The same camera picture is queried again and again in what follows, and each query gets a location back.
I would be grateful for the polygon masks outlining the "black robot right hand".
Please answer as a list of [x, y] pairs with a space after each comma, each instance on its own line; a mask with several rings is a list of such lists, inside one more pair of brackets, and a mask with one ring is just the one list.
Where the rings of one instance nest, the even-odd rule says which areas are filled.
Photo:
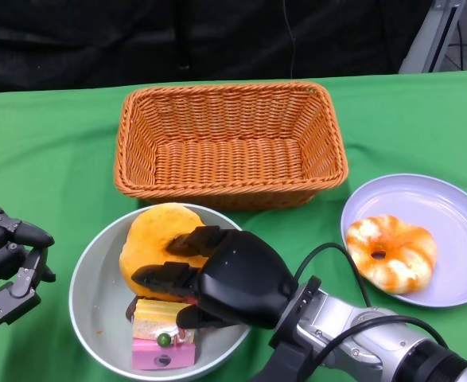
[[251, 232], [203, 226], [165, 246], [173, 255], [201, 255], [202, 267], [165, 262], [137, 269], [132, 280], [152, 292], [194, 298], [177, 314], [182, 329], [250, 325], [273, 329], [296, 290], [280, 255]]

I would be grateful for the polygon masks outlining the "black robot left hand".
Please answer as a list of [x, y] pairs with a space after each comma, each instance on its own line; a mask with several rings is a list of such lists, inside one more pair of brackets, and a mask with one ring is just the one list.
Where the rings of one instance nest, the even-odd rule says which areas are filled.
[[53, 283], [46, 265], [53, 237], [0, 208], [0, 325], [10, 325], [41, 302], [36, 289]]

